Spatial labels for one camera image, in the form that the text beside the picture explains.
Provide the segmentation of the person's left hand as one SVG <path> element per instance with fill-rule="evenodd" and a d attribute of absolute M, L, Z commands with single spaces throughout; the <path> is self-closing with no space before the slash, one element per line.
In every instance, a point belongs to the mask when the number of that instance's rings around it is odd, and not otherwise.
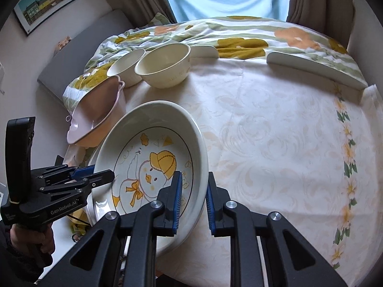
<path fill-rule="evenodd" d="M 42 253 L 52 255 L 55 252 L 52 224 L 47 226 L 45 232 L 26 230 L 14 224 L 10 229 L 10 240 L 14 248 L 25 254 L 30 253 L 32 245 L 37 245 Z"/>

